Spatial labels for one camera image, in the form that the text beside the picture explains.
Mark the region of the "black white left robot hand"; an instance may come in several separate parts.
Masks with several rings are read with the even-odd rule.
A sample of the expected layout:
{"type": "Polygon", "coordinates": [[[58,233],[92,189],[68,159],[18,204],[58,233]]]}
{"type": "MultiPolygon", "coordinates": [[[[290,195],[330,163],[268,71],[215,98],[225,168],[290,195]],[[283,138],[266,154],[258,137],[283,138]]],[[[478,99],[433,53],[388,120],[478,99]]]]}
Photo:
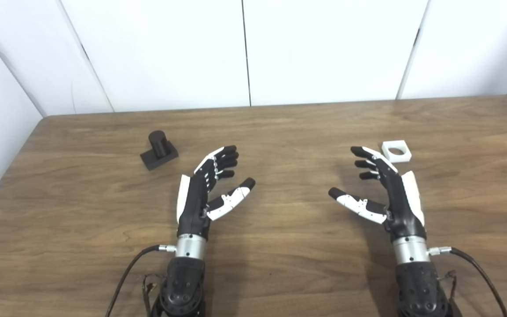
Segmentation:
{"type": "Polygon", "coordinates": [[[221,179],[234,177],[239,153],[236,146],[224,146],[207,154],[193,174],[181,175],[176,205],[177,236],[192,235],[209,239],[210,225],[235,209],[255,187],[255,180],[247,178],[238,187],[221,196],[209,199],[211,191],[221,179]]]}

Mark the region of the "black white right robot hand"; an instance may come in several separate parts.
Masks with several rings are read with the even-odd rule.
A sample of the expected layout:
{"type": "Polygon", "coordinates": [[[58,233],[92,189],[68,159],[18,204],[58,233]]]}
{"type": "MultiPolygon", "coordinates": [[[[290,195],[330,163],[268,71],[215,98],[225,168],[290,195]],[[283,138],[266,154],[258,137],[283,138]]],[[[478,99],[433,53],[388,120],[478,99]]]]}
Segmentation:
{"type": "Polygon", "coordinates": [[[392,241],[409,236],[427,239],[425,217],[414,173],[399,173],[384,155],[368,147],[352,146],[350,150],[360,157],[360,160],[354,162],[356,167],[368,169],[360,173],[360,179],[379,181],[386,189],[388,205],[350,195],[336,187],[328,191],[330,197],[362,218],[383,225],[392,241]]]}

